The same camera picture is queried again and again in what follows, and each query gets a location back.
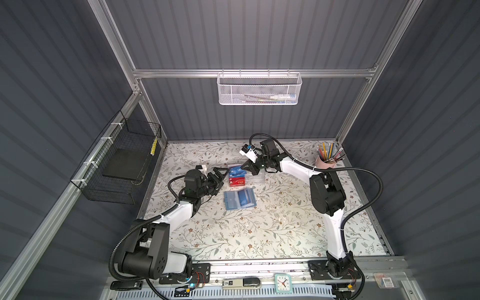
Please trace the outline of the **clear acrylic organizer box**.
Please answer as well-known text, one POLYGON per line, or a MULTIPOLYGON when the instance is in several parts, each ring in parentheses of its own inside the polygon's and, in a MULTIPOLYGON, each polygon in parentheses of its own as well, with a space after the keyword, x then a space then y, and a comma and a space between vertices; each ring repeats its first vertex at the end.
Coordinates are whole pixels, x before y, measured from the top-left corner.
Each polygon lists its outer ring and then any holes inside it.
MULTIPOLYGON (((242 164, 243 164, 243 162, 241 162, 241 161, 228 161, 226 166, 227 166, 227 168, 230 169, 230 167, 232 167, 232 166, 242 166, 242 164)), ((242 188, 242 187, 253 188, 253 187, 262 186, 266 183, 266 175, 263 172, 260 172, 256 176, 253 176, 250 172, 247 172, 247 174, 245 176, 245 179, 246 179, 245 186, 238 186, 238 187, 231 187, 230 186, 230 187, 231 188, 242 188)))

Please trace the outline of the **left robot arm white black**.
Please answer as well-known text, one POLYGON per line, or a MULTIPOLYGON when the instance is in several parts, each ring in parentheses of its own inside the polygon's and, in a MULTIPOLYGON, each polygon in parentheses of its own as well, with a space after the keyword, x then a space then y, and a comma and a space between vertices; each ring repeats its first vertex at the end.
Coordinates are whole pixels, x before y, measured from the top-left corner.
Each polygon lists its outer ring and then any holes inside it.
POLYGON ((137 219, 112 250, 108 262, 118 281, 158 280, 169 276, 185 280, 192 276, 191 255, 170 251, 170 234, 190 220, 201 208, 205 196, 216 196, 229 169, 214 167, 205 174, 191 169, 167 183, 174 205, 150 219, 137 219))

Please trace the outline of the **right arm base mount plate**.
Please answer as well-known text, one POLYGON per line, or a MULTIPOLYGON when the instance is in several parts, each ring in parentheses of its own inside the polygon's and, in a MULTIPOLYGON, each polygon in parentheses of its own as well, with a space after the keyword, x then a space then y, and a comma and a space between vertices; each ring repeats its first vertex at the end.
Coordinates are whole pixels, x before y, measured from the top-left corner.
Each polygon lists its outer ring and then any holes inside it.
POLYGON ((349 259, 340 262, 328 260, 311 260, 307 267, 312 280, 360 280, 361 275, 349 259))

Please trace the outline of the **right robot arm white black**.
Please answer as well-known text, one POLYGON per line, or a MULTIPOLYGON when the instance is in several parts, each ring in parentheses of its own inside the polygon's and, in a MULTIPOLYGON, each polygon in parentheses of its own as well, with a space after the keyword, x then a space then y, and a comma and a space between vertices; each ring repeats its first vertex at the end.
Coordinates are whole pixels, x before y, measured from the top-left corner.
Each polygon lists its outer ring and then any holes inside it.
POLYGON ((241 169, 254 176, 261 170, 274 169, 308 184, 311 203, 314 209, 322 214, 324 220, 327 236, 326 266, 334 278, 344 274, 351 263, 343 243, 344 235, 341 229, 345 216, 346 193, 336 171, 317 171, 314 166, 298 161, 285 148, 279 150, 275 138, 262 141, 260 150, 251 144, 245 144, 239 153, 247 157, 241 169))

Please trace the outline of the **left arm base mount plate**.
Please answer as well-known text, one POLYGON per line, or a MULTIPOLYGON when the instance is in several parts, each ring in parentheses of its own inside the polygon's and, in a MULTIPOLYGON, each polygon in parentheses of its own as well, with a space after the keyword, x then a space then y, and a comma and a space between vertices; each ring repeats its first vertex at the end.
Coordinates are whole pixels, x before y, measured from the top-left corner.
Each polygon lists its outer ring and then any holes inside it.
POLYGON ((171 273, 162 275, 158 282, 160 285, 206 284, 210 282, 210 263, 194 263, 192 266, 187 266, 186 271, 187 273, 185 274, 171 273))

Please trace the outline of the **blue leather card holder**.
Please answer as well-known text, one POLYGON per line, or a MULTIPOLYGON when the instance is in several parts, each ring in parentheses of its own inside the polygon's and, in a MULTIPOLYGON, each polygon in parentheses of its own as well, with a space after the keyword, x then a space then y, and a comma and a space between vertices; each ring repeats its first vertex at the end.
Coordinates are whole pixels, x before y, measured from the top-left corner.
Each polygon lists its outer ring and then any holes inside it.
POLYGON ((237 191, 225 191, 224 204, 228 211, 256 207, 257 201, 254 189, 247 187, 237 191))

